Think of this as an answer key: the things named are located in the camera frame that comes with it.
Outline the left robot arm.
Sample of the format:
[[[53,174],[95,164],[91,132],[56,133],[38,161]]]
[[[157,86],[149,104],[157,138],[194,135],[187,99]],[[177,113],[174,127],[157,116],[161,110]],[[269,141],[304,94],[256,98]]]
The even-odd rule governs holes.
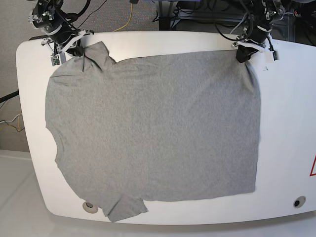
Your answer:
[[[239,63],[245,63],[255,53],[263,53],[267,62],[279,59],[278,52],[273,46],[271,31],[276,21],[283,19],[286,10],[280,0],[254,0],[253,8],[250,9],[244,1],[239,1],[245,11],[242,20],[235,26],[238,28],[244,21],[247,26],[243,34],[230,38],[223,34],[217,26],[214,10],[217,1],[213,3],[212,17],[214,26],[220,36],[232,42],[232,47],[237,49],[236,59]]]

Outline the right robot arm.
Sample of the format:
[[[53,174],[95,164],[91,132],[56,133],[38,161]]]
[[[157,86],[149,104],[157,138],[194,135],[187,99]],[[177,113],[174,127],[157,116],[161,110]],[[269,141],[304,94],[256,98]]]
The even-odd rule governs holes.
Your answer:
[[[84,55],[81,38],[93,32],[80,30],[73,23],[86,12],[90,1],[86,1],[79,13],[65,13],[61,9],[62,5],[62,0],[37,1],[30,13],[29,22],[47,36],[43,44],[51,48],[54,59],[64,53],[81,57]]]

